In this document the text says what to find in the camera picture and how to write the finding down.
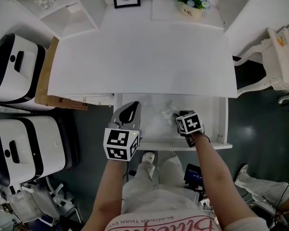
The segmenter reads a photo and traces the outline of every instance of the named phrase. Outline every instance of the white t-shirt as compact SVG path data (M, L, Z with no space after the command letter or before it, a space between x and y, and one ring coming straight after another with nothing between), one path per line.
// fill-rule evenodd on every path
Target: white t-shirt
M214 219L205 215L188 198L154 190L128 200L122 215L114 218L105 231L217 231ZM262 218L246 218L228 225L225 231L268 231Z

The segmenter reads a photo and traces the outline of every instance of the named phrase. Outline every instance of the potted plant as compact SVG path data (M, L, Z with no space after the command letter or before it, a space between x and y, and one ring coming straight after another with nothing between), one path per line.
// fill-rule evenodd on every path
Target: potted plant
M177 0L178 9L181 14L193 20L199 20L203 11L210 8L210 2L207 0Z

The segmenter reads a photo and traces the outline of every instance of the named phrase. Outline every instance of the chair leg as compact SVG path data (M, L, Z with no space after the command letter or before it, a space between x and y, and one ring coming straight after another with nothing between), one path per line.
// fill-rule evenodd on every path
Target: chair leg
M240 57L239 61L233 61L235 66L240 66L245 63L254 53L261 53L266 50L272 44L271 39L265 39L259 45L255 45L249 48L245 53L243 53Z
M263 90L270 87L273 84L272 77L264 77L262 80L258 81L255 84L251 84L249 86L245 86L239 90L237 90L237 96L239 97L242 93L249 92L249 91L257 91Z
M283 103L284 100L289 100L289 94L278 99L278 103Z

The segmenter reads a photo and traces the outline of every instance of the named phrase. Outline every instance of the ornate white chair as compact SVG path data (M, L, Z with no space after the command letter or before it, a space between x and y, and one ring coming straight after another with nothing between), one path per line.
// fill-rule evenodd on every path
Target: ornate white chair
M245 63L254 53L259 52L263 57L263 66L266 77L259 82L237 90L240 96L244 92L263 90L270 86L274 90L289 91L289 28L283 28L278 33L267 29L270 38L265 39L260 45L248 49L242 54L241 60L234 61L235 66ZM289 100L289 94L281 97L278 102Z

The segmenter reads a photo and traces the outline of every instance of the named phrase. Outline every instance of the flower pot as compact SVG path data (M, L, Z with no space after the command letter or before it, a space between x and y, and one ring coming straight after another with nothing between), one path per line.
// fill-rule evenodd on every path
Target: flower pot
M179 2L179 11L184 16L197 21L202 17L203 10L195 9L192 7L189 7L187 4L183 2Z

